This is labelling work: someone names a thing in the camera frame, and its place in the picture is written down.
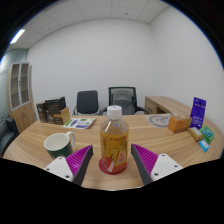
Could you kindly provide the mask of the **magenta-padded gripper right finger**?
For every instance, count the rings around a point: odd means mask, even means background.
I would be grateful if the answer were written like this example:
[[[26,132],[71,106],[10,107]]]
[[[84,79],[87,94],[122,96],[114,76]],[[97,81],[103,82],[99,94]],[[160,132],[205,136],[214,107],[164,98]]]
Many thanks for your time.
[[[134,157],[144,185],[182,169],[182,166],[167,154],[156,154],[136,144],[131,145],[131,154]]]

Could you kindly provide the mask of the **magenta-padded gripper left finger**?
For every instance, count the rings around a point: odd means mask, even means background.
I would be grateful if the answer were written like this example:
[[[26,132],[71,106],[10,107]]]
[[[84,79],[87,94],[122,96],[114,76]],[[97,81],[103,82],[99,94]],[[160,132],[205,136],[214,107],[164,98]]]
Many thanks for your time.
[[[93,146],[89,145],[67,157],[57,157],[44,170],[81,186],[92,156]]]

